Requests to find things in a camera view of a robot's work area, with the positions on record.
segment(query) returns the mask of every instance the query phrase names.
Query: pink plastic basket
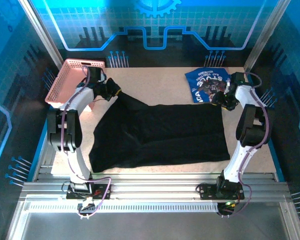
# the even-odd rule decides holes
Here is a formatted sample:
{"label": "pink plastic basket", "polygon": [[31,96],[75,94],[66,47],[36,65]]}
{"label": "pink plastic basket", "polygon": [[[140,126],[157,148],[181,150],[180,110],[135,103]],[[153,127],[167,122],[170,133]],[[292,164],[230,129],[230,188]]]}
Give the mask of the pink plastic basket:
{"label": "pink plastic basket", "polygon": [[[54,80],[54,83],[45,98],[45,102],[54,108],[62,106],[75,93],[77,85],[85,77],[82,72],[82,66],[102,68],[104,72],[105,63],[103,61],[66,59],[60,72]],[[95,103],[91,102],[84,111],[91,112]]]}

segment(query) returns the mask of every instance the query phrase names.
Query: black cloth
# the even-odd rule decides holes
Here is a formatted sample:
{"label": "black cloth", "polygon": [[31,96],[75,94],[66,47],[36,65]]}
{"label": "black cloth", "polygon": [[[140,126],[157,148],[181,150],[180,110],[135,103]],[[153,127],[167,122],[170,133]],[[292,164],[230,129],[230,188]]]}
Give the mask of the black cloth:
{"label": "black cloth", "polygon": [[121,92],[94,130],[94,173],[230,159],[220,106],[147,104]]}

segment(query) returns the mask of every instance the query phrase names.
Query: blue graphic shirt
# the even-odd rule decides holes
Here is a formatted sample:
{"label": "blue graphic shirt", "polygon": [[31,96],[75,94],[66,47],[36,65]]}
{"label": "blue graphic shirt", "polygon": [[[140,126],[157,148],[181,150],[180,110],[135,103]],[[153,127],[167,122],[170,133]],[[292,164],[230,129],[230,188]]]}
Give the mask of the blue graphic shirt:
{"label": "blue graphic shirt", "polygon": [[200,67],[185,74],[194,103],[209,103],[214,95],[226,89],[230,75],[224,68]]}

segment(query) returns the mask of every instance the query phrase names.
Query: purple cable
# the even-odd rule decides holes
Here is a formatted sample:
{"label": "purple cable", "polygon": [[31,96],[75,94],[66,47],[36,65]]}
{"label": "purple cable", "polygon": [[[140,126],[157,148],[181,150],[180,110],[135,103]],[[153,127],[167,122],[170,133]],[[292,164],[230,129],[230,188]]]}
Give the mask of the purple cable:
{"label": "purple cable", "polygon": [[68,164],[69,164],[69,167],[70,167],[70,170],[76,175],[77,178],[83,180],[83,181],[86,181],[88,183],[97,183],[97,182],[101,182],[103,180],[109,180],[108,182],[108,185],[106,186],[106,189],[105,189],[105,192],[102,196],[102,199],[100,201],[100,203],[98,204],[98,206],[95,208],[94,212],[91,213],[90,215],[87,215],[87,216],[83,216],[79,213],[79,211],[77,212],[77,214],[82,217],[82,218],[89,218],[91,216],[93,216],[94,214],[96,214],[96,212],[99,210],[99,208],[101,207],[103,201],[105,200],[106,198],[106,195],[107,195],[107,192],[110,188],[110,184],[111,184],[111,177],[107,176],[107,177],[103,177],[103,178],[100,178],[100,179],[91,179],[91,180],[88,180],[88,179],[84,179],[82,177],[79,177],[74,169],[71,167],[71,164],[70,164],[70,161],[69,161],[69,158],[68,158],[68,153],[65,151],[65,148],[64,148],[64,143],[65,143],[65,122],[66,122],[66,113],[67,113],[67,109],[68,107],[70,106],[71,102],[76,98],[76,96],[78,96],[85,88],[86,86],[89,84],[90,82],[90,70],[89,68],[86,66],[86,65],[83,65],[82,66],[82,72],[83,74],[86,76],[86,82],[85,84],[83,85],[83,87],[77,91],[69,100],[68,102],[66,103],[65,107],[64,107],[64,110],[62,112],[62,117],[61,117],[61,151],[65,153],[65,155],[67,156],[67,160],[68,160]]}
{"label": "purple cable", "polygon": [[241,180],[241,171],[242,171],[242,168],[244,167],[244,165],[245,165],[245,163],[246,163],[246,161],[247,161],[247,159],[248,159],[251,151],[254,150],[254,149],[259,148],[260,146],[262,146],[266,142],[266,140],[267,140],[267,138],[269,136],[269,116],[268,116],[267,110],[264,107],[264,105],[262,104],[262,102],[260,102],[258,100],[258,98],[255,96],[255,94],[253,93],[253,89],[259,88],[262,85],[262,80],[261,80],[261,78],[257,74],[254,74],[252,72],[244,72],[244,74],[245,75],[253,75],[253,76],[255,76],[256,78],[259,79],[259,84],[250,88],[250,94],[251,94],[252,98],[256,101],[256,103],[261,107],[262,112],[264,114],[264,118],[265,118],[265,134],[264,134],[264,137],[263,137],[262,141],[259,144],[255,145],[255,146],[252,146],[248,150],[248,152],[244,156],[244,159],[243,159],[243,161],[242,161],[242,163],[241,163],[241,165],[239,167],[239,170],[238,170],[238,180],[239,180],[239,183],[242,186],[246,186],[249,189],[250,193],[249,193],[249,197],[248,197],[246,203],[244,204],[244,206],[239,211],[234,212],[231,215],[232,217],[235,216],[235,215],[237,215],[238,213],[240,213],[243,209],[245,209],[248,206],[248,204],[249,204],[249,202],[251,200],[251,197],[252,197],[252,189],[251,189],[251,187],[248,184],[243,183],[242,180]]}

